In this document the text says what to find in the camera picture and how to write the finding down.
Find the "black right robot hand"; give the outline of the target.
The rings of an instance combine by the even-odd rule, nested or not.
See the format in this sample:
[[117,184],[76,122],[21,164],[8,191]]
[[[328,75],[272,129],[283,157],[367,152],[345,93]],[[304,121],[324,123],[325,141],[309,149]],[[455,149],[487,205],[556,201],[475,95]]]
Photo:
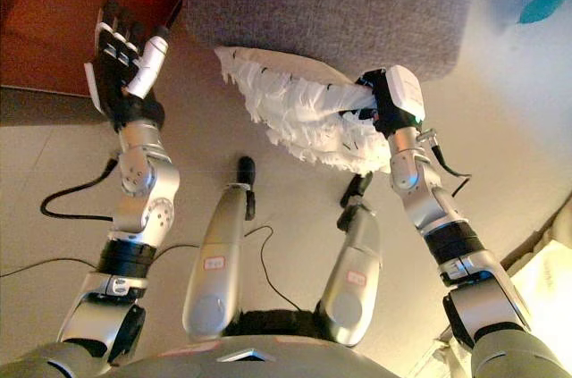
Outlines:
[[425,106],[419,80],[408,68],[393,65],[362,74],[356,81],[371,89],[375,108],[371,117],[375,130],[387,139],[397,130],[421,130]]

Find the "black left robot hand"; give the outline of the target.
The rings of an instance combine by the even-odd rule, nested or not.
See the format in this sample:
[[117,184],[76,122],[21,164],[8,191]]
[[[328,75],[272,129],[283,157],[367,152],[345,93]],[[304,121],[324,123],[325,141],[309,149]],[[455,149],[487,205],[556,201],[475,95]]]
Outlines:
[[95,26],[95,56],[84,64],[95,108],[120,131],[131,122],[164,126],[164,107],[153,86],[169,47],[169,30],[158,26],[146,36],[142,23],[116,0],[106,0]]

